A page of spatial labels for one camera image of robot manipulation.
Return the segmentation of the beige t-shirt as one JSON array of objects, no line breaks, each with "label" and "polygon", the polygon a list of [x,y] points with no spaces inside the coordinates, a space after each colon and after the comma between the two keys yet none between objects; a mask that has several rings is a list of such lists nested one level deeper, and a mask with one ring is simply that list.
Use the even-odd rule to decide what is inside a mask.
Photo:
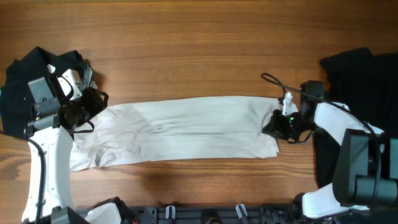
[{"label": "beige t-shirt", "polygon": [[146,161],[275,157],[276,140],[262,133],[275,98],[214,96],[107,107],[79,128],[70,170]]}]

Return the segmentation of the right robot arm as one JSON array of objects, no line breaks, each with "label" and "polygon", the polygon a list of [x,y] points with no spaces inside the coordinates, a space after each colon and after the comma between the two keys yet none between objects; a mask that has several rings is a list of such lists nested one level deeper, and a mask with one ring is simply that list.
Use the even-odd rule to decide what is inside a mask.
[{"label": "right robot arm", "polygon": [[331,183],[301,193],[283,214],[289,222],[315,222],[347,213],[371,213],[397,208],[397,138],[356,118],[344,104],[324,98],[323,84],[308,81],[297,93],[301,110],[289,113],[294,88],[274,80],[283,89],[282,108],[274,110],[262,132],[289,144],[301,144],[302,133],[323,131],[339,145]]}]

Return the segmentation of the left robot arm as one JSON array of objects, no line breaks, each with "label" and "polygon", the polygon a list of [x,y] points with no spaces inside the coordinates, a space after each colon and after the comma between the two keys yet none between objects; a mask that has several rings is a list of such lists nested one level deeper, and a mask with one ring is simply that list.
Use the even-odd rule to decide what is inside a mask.
[{"label": "left robot arm", "polygon": [[68,77],[51,75],[28,83],[36,117],[25,136],[31,154],[29,196],[23,223],[52,223],[73,210],[70,155],[77,129],[102,112],[109,96],[93,87],[79,89]]}]

